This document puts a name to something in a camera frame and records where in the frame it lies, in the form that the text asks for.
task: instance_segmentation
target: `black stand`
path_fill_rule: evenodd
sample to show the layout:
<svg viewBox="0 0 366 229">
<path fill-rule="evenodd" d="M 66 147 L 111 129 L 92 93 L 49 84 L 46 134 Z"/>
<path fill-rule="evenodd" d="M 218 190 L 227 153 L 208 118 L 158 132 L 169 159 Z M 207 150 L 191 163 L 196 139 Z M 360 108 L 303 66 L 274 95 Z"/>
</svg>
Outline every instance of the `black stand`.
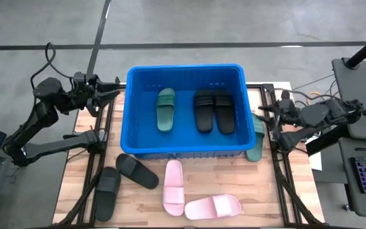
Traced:
<svg viewBox="0 0 366 229">
<path fill-rule="evenodd" d="M 358 99 L 366 109 L 366 45 L 350 59 L 332 61 L 340 97 L 344 101 Z M 306 145 L 309 154 L 316 153 L 332 144 L 340 137 L 366 140 L 366 116 L 354 124 L 338 126 Z"/>
<path fill-rule="evenodd" d="M 269 104 L 274 104 L 276 102 L 276 96 L 275 96 L 275 88 L 272 84 L 264 84 L 264 85 L 247 85 L 247 88 L 253 88 L 256 87 L 261 92 L 261 98 L 262 98 L 262 105 L 266 107 L 268 105 L 268 99 L 267 99 L 267 93 L 269 94 L 269 97 L 271 98 L 271 101 Z M 266 110 L 264 111 L 264 117 L 265 119 L 270 119 L 269 112 Z M 281 213 L 283 218 L 283 223 L 285 225 L 289 224 L 289 215 L 286 205 L 286 198 L 284 196 L 283 189 L 287 191 L 287 193 L 290 196 L 290 199 L 292 201 L 292 208 L 294 212 L 295 221 L 298 224 L 302 223 L 301 214 L 304 216 L 306 221 L 309 224 L 312 225 L 322 225 L 322 222 L 318 221 L 312 213 L 307 209 L 307 207 L 303 204 L 302 200 L 297 196 L 295 191 L 295 185 L 292 175 L 292 169 L 290 167 L 290 161 L 287 155 L 283 155 L 283 163 L 285 168 L 286 177 L 282 174 L 279 159 L 278 159 L 278 145 L 277 142 L 273 142 L 271 140 L 271 132 L 275 128 L 275 123 L 278 121 L 277 117 L 273 118 L 273 121 L 271 122 L 272 125 L 267 125 L 268 128 L 268 137 L 269 137 L 269 145 L 271 148 L 271 154 L 273 159 L 273 168 L 274 168 L 274 174 L 276 178 L 276 185 L 278 189 L 279 194 L 279 200 L 280 200 L 280 206 L 281 206 Z"/>
<path fill-rule="evenodd" d="M 119 89 L 125 89 L 125 84 L 120 84 Z M 86 201 L 87 198 L 90 196 L 92 190 L 96 185 L 98 184 L 98 180 L 100 179 L 102 169 L 104 168 L 104 160 L 105 160 L 105 154 L 107 149 L 107 138 L 110 133 L 111 129 L 111 122 L 112 122 L 112 111 L 114 109 L 114 100 L 111 101 L 111 103 L 108 105 L 107 110 L 107 119 L 105 121 L 104 125 L 104 132 L 102 133 L 103 136 L 105 136 L 105 141 L 102 141 L 102 145 L 99 147 L 96 154 L 99 154 L 99 160 L 98 160 L 98 167 L 97 170 L 92 177 L 93 174 L 93 166 L 94 161 L 97 157 L 93 153 L 90 153 L 90 156 L 88 158 L 88 164 L 87 164 L 87 171 L 86 171 L 86 177 L 83 185 L 83 194 L 80 197 L 80 199 L 76 202 L 74 207 L 71 209 L 71 211 L 68 213 L 68 215 L 59 223 L 56 225 L 47 226 L 44 228 L 92 228 L 95 224 L 95 205 L 96 205 L 96 192 L 93 194 L 93 202 L 91 207 L 91 213 L 90 218 L 87 223 L 84 221 L 85 216 L 85 210 L 86 210 Z M 103 117 L 104 109 L 100 108 L 98 111 L 97 119 L 95 120 L 95 127 L 94 131 L 99 132 L 102 130 L 101 123 L 102 123 L 102 117 Z M 78 216 L 76 224 L 72 225 L 72 222 L 74 221 L 74 218 Z"/>
</svg>

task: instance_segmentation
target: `wooden tabletop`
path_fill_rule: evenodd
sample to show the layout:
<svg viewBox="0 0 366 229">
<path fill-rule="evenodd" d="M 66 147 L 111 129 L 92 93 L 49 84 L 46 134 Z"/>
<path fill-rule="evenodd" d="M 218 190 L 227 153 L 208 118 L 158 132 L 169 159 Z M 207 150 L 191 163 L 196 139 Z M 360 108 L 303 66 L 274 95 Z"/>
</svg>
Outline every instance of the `wooden tabletop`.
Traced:
<svg viewBox="0 0 366 229">
<path fill-rule="evenodd" d="M 289 82 L 275 82 L 276 88 L 290 89 Z M 258 90 L 248 89 L 251 110 L 263 115 L 257 109 L 261 105 L 261 95 Z M 105 166 L 115 167 L 115 161 L 120 153 L 121 124 L 124 108 L 124 93 L 116 97 L 112 113 L 111 134 L 107 147 Z M 94 126 L 95 119 L 84 110 L 77 117 L 75 131 L 83 132 Z M 267 135 L 264 138 L 262 159 L 257 163 L 249 162 L 244 154 L 234 158 L 196 158 L 179 159 L 183 165 L 184 192 L 186 202 L 207 197 L 209 195 L 228 193 L 234 195 L 242 205 L 241 214 L 233 218 L 213 220 L 188 220 L 184 215 L 175 217 L 169 215 L 163 208 L 162 191 L 165 178 L 165 168 L 168 160 L 141 160 L 141 162 L 159 176 L 159 186 L 148 190 L 122 177 L 116 207 L 112 218 L 105 223 L 96 222 L 96 226 L 124 227 L 234 227 L 234 226 L 282 226 L 276 179 Z M 82 149 L 70 150 L 69 156 L 75 155 Z M 313 173 L 308 156 L 300 151 L 289 155 L 296 192 L 306 207 L 320 221 L 324 221 L 322 208 L 318 199 Z M 80 197 L 86 174 L 88 153 L 70 160 L 64 171 L 62 186 L 57 200 L 53 223 L 58 223 Z M 86 205 L 85 221 L 90 216 L 92 194 Z M 287 207 L 293 220 L 292 205 L 287 195 Z"/>
</svg>

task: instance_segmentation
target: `gray floor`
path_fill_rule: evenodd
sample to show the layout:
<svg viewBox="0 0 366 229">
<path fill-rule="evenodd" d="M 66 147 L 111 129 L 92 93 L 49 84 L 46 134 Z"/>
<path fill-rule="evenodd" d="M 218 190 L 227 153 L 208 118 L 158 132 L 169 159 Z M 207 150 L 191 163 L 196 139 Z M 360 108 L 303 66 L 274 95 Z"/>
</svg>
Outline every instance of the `gray floor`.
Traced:
<svg viewBox="0 0 366 229">
<path fill-rule="evenodd" d="M 0 46 L 92 45 L 105 0 L 0 0 Z M 118 0 L 107 14 L 102 44 L 366 41 L 366 0 Z M 133 66 L 234 62 L 247 81 L 290 81 L 293 87 L 332 74 L 331 60 L 360 47 L 210 48 L 101 50 L 95 73 L 102 80 L 126 80 Z M 91 50 L 59 50 L 56 66 L 65 74 L 85 72 Z M 30 76 L 43 64 L 42 50 L 0 51 L 0 130 L 13 133 L 32 106 Z M 41 79 L 57 76 L 47 69 Z M 325 92 L 333 78 L 301 89 Z M 69 88 L 68 82 L 62 83 Z M 58 140 L 69 133 L 76 112 L 60 116 L 32 142 Z M 60 188 L 65 153 L 46 156 L 5 180 L 0 228 L 50 224 Z M 366 218 L 344 212 L 343 186 L 318 183 L 326 222 L 366 228 Z"/>
</svg>

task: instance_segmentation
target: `slipper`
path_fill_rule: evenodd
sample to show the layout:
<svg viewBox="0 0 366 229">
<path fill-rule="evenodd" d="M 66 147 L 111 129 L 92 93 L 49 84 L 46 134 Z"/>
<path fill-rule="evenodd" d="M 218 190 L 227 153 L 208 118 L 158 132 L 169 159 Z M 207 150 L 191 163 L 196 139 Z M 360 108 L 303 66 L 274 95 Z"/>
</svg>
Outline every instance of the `slipper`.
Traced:
<svg viewBox="0 0 366 229">
<path fill-rule="evenodd" d="M 264 124 L 260 119 L 258 119 L 256 114 L 252 113 L 252 121 L 254 123 L 257 143 L 252 149 L 247 150 L 247 152 L 245 153 L 245 157 L 250 162 L 258 162 L 262 158 L 262 150 L 263 150 L 262 143 L 265 137 L 265 129 Z"/>
<path fill-rule="evenodd" d="M 166 165 L 163 207 L 172 216 L 181 216 L 184 212 L 183 170 L 178 160 L 171 160 Z"/>
<path fill-rule="evenodd" d="M 158 129 L 167 132 L 173 127 L 173 113 L 175 109 L 175 91 L 165 88 L 158 94 L 156 101 L 156 118 Z"/>
<path fill-rule="evenodd" d="M 234 100 L 230 93 L 223 89 L 216 90 L 213 95 L 219 130 L 223 134 L 232 134 L 235 130 Z"/>
<path fill-rule="evenodd" d="M 213 129 L 213 95 L 210 90 L 198 90 L 194 95 L 194 117 L 198 131 L 209 133 Z"/>
<path fill-rule="evenodd" d="M 101 222 L 109 221 L 114 213 L 115 203 L 119 186 L 121 185 L 121 175 L 112 167 L 105 167 L 102 170 L 98 181 L 97 202 L 95 205 L 95 219 Z"/>
<path fill-rule="evenodd" d="M 191 220 L 231 217 L 238 215 L 240 212 L 240 202 L 228 194 L 195 200 L 187 203 L 184 208 L 184 214 Z"/>
<path fill-rule="evenodd" d="M 120 154 L 115 164 L 120 174 L 145 188 L 154 189 L 159 184 L 159 178 L 156 174 L 129 155 Z"/>
</svg>

